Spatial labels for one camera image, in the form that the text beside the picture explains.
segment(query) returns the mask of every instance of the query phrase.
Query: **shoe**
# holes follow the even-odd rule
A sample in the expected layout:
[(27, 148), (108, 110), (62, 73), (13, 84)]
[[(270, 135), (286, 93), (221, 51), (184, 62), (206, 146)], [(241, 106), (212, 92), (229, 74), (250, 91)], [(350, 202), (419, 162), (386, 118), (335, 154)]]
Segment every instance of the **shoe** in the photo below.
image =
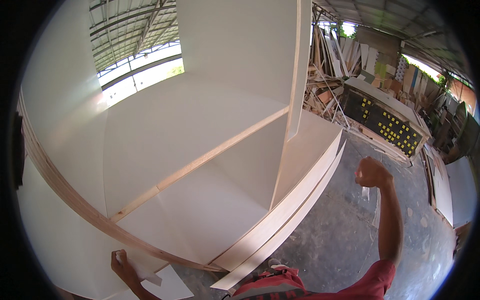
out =
[(282, 264), (278, 259), (272, 258), (268, 261), (268, 267), (271, 268), (273, 265)]

